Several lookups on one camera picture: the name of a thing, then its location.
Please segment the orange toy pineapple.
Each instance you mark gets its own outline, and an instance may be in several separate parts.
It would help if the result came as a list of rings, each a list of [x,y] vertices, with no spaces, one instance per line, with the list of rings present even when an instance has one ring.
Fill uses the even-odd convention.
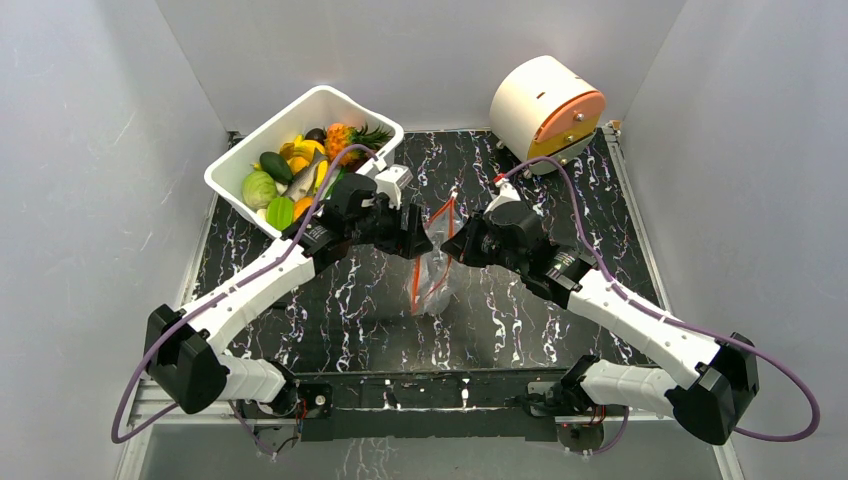
[[[390,130],[383,127],[371,129],[368,124],[356,127],[344,123],[334,123],[324,129],[324,148],[330,161],[335,160],[344,149],[351,145],[361,145],[376,153],[392,137]]]

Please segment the bright green toy lime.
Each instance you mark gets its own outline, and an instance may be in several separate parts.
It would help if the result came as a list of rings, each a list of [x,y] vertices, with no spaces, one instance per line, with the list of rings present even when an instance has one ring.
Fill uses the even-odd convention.
[[[285,196],[273,199],[267,207],[265,220],[274,229],[285,230],[294,220],[294,202]]]

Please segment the light green toy cabbage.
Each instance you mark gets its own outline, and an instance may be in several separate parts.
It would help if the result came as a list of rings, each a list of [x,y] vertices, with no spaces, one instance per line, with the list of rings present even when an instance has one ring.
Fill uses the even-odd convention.
[[[242,182],[243,203],[252,210],[267,208],[278,196],[274,179],[264,171],[254,171]]]

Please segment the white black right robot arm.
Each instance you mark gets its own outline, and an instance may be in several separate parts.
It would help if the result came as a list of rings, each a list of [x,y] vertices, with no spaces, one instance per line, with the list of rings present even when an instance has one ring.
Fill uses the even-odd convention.
[[[577,414],[600,405],[632,406],[674,418],[696,438],[723,445],[758,392],[754,355],[745,337],[704,338],[651,316],[640,296],[606,279],[596,261],[553,241],[520,201],[476,212],[441,246],[469,267],[503,267],[525,287],[587,318],[646,355],[650,367],[586,355],[562,378],[565,405]]]

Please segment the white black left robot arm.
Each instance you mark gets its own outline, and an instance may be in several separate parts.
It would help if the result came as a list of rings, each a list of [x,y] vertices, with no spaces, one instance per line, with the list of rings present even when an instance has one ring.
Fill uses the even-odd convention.
[[[411,174],[391,167],[374,178],[344,176],[312,218],[301,217],[252,263],[178,310],[163,305],[148,319],[147,374],[187,414],[217,401],[253,401],[275,416],[300,401],[298,381],[272,360],[226,354],[230,342],[277,300],[345,258],[355,245],[404,259],[432,250],[420,206],[402,199]]]

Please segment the dark green toy avocado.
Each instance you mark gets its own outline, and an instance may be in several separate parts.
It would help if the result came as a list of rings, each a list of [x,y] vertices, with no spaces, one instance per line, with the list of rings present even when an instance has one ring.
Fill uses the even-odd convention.
[[[259,165],[273,180],[283,185],[289,185],[294,178],[289,164],[279,153],[263,152],[259,158]]]

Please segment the grey toy fish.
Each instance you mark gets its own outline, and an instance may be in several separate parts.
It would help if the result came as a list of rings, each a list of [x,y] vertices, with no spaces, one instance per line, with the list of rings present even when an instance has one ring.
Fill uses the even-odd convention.
[[[316,152],[311,163],[293,177],[283,196],[293,202],[298,202],[306,197],[313,197],[325,179],[329,165],[328,157]]]

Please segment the dark purple toy fruit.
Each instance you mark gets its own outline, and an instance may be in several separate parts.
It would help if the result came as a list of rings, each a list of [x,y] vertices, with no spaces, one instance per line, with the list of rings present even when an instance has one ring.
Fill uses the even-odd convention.
[[[325,144],[326,138],[327,132],[325,129],[322,128],[313,128],[304,135],[305,140],[315,141],[320,143],[321,145]]]

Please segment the clear zip bag orange zipper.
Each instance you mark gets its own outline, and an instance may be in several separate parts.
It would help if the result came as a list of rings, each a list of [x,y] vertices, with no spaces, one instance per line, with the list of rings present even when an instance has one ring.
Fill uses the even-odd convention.
[[[451,279],[453,258],[440,247],[461,228],[456,199],[457,192],[452,191],[448,200],[425,223],[425,233],[433,250],[415,259],[413,273],[407,282],[413,316],[441,314],[455,291]]]

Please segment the orange toy orange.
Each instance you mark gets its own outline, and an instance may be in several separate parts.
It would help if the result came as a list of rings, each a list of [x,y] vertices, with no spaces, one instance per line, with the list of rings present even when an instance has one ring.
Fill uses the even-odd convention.
[[[297,202],[295,202],[293,204],[292,219],[298,220],[301,216],[304,215],[305,212],[308,211],[312,204],[313,198],[311,196],[303,197]]]

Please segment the yellow toy banana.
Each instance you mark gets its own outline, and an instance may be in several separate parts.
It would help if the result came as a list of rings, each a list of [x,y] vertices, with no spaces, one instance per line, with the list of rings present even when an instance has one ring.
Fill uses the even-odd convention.
[[[325,153],[323,145],[305,140],[303,135],[298,135],[293,142],[285,143],[279,150],[279,154],[287,161],[294,175],[308,167],[315,154],[324,155]]]

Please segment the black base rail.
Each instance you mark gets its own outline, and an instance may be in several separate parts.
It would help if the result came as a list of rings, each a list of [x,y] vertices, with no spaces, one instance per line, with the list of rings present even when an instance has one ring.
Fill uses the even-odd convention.
[[[658,414],[617,401],[578,407],[557,393],[562,369],[483,369],[298,374],[280,412],[247,400],[216,400],[187,414],[169,410],[162,424],[245,422],[270,452],[293,441],[394,438],[522,438],[591,453],[617,435],[622,420]]]

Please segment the white plastic bin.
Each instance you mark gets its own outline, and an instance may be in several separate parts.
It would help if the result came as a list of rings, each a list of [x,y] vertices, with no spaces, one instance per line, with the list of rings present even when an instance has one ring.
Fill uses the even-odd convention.
[[[214,161],[204,172],[204,180],[245,220],[269,237],[277,238],[279,231],[269,225],[255,207],[244,202],[244,179],[261,167],[260,156],[265,152],[281,155],[294,173],[300,173],[318,151],[317,144],[307,140],[305,135],[314,128],[329,127],[335,123],[378,128],[389,134],[385,144],[376,151],[378,160],[366,161],[359,169],[361,174],[373,177],[394,163],[394,150],[404,137],[403,127],[361,106],[340,90],[319,85],[298,97]]]

